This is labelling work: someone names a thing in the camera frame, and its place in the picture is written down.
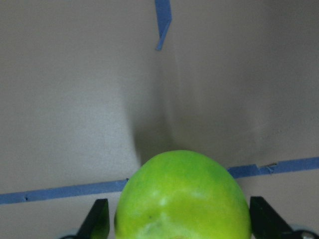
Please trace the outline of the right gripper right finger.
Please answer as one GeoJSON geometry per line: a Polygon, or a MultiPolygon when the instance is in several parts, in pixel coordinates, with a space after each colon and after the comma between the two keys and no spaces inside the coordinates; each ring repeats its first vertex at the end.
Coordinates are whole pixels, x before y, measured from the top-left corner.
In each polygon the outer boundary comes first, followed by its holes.
{"type": "Polygon", "coordinates": [[[250,198],[252,233],[256,239],[302,239],[303,231],[293,230],[261,196],[250,198]]]}

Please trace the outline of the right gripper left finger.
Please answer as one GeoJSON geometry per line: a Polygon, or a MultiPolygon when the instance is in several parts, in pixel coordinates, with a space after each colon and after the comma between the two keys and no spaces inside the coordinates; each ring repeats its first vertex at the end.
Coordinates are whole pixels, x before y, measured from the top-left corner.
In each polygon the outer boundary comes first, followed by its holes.
{"type": "Polygon", "coordinates": [[[110,232],[108,199],[97,199],[76,234],[77,239],[107,239],[110,232]]]}

